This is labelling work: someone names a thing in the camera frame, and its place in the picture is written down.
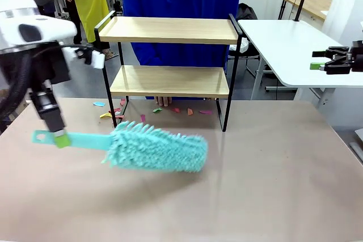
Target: blue paper piece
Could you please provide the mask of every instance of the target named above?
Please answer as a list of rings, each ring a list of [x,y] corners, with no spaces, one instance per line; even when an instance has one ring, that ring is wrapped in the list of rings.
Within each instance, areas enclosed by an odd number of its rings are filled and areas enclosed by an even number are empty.
[[[105,106],[106,105],[106,103],[103,103],[103,102],[93,102],[93,105],[94,106],[99,106],[99,107],[103,107],[103,106]]]

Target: two-tier wooden shelf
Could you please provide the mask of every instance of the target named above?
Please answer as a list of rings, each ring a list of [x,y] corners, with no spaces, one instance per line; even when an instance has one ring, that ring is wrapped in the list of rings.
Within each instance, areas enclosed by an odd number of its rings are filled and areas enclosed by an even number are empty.
[[[117,42],[119,46],[121,69],[111,88],[107,71],[103,76],[111,107],[113,124],[112,96],[178,96],[216,98],[222,130],[226,131],[233,87],[237,72],[236,54],[230,88],[222,67],[175,67],[124,65],[121,42],[138,43],[178,43],[178,44],[237,44],[240,50],[242,30],[232,15],[230,19],[194,18],[146,18],[115,16],[110,12],[96,27],[96,41]],[[226,113],[221,114],[219,99],[227,99]]]

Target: paper scrap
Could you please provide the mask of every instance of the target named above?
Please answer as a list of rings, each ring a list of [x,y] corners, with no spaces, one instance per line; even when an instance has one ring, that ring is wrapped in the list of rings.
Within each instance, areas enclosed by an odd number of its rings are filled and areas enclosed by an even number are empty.
[[[113,111],[116,113],[116,112],[121,112],[121,108],[116,108],[116,109],[113,109]]]
[[[100,115],[100,118],[103,118],[103,117],[112,117],[112,115],[110,113],[104,113],[104,114]]]
[[[212,114],[212,111],[199,111],[202,114]]]
[[[153,110],[153,112],[154,112],[154,113],[158,113],[158,112],[160,112],[160,111],[162,111],[162,110],[163,110],[163,108],[156,108],[156,109],[154,109],[154,110]]]
[[[106,103],[96,101],[96,102],[93,102],[93,105],[98,106],[98,107],[103,107],[106,105]]]

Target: turquoise brush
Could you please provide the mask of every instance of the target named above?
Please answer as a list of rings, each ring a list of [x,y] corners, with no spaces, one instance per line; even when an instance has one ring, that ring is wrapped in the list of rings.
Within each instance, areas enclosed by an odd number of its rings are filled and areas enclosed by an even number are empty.
[[[201,136],[175,135],[154,126],[125,121],[110,135],[67,133],[70,147],[107,150],[102,163],[131,169],[201,171],[208,150]],[[33,143],[56,145],[53,134],[36,130]]]

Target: yellow paper piece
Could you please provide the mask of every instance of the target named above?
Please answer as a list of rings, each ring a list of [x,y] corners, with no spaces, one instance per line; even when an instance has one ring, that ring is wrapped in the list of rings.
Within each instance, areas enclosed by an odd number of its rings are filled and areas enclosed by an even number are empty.
[[[112,115],[110,113],[104,113],[104,114],[101,114],[100,115],[100,118],[103,118],[103,117],[112,117]]]

